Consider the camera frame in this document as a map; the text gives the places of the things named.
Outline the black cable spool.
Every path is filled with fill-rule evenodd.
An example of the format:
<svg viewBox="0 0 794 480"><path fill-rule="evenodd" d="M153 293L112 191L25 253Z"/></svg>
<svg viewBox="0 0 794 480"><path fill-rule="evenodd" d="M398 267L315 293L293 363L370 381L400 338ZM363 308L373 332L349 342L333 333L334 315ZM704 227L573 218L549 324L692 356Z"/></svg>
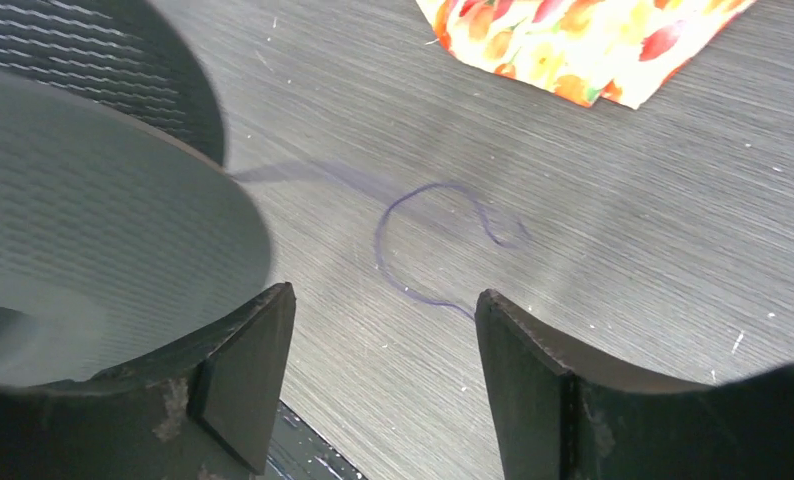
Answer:
<svg viewBox="0 0 794 480"><path fill-rule="evenodd" d="M0 1L0 384L85 379L256 296L271 241L148 1Z"/></svg>

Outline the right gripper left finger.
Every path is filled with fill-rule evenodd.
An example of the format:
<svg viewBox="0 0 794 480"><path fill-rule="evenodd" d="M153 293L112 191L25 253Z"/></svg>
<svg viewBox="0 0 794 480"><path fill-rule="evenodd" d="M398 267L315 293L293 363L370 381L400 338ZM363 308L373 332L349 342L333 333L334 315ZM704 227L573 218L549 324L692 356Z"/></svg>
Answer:
<svg viewBox="0 0 794 480"><path fill-rule="evenodd" d="M0 479L263 476L295 306L278 283L89 380L0 386Z"/></svg>

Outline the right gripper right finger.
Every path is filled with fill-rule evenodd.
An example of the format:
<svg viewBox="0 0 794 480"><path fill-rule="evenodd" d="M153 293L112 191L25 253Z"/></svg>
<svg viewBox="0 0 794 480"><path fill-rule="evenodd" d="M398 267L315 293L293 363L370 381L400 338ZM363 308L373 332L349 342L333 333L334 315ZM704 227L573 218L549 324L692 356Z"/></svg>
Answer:
<svg viewBox="0 0 794 480"><path fill-rule="evenodd" d="M508 479L794 479L794 363L715 386L631 364L480 294Z"/></svg>

